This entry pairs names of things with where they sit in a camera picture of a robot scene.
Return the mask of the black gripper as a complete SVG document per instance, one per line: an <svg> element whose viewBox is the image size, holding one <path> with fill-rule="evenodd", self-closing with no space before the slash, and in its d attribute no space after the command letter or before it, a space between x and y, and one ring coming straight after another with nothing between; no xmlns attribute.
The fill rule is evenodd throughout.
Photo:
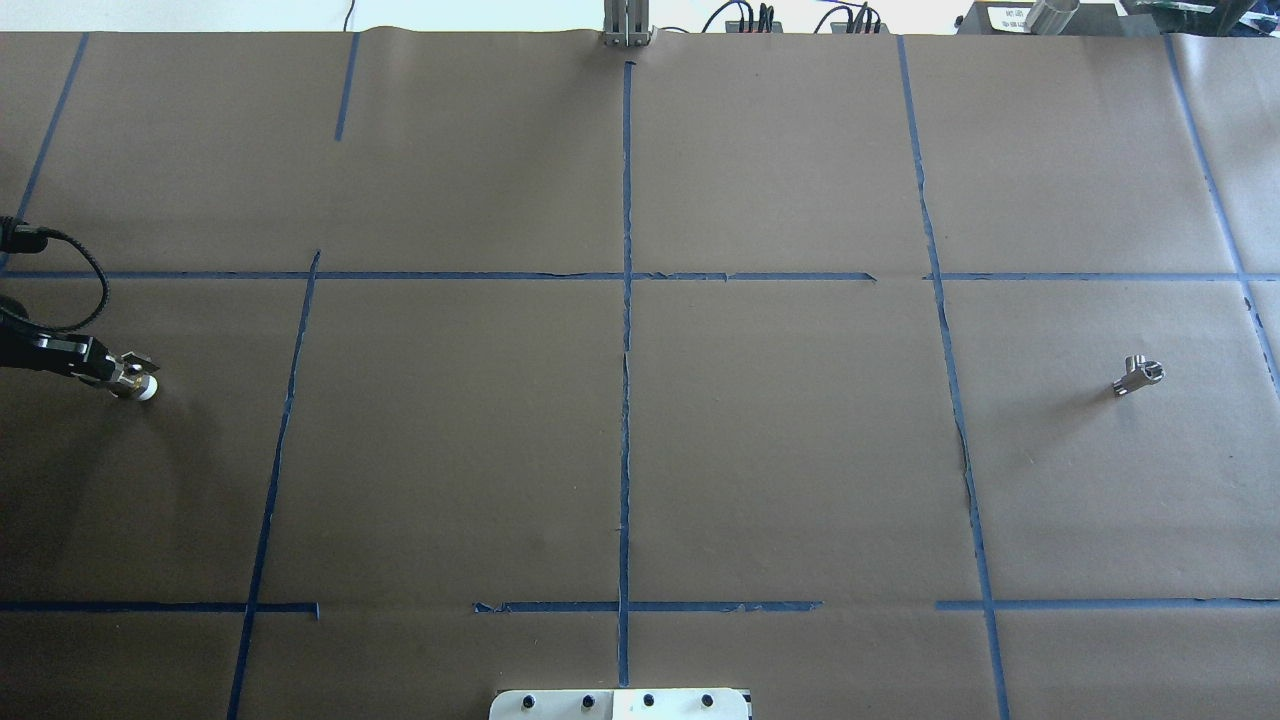
<svg viewBox="0 0 1280 720"><path fill-rule="evenodd" d="M122 354L116 361L108 347L90 334L41 331L28 323L26 307L1 296L1 366L51 372L96 386L116 374L116 361L128 372L156 372L143 354Z"/></svg>

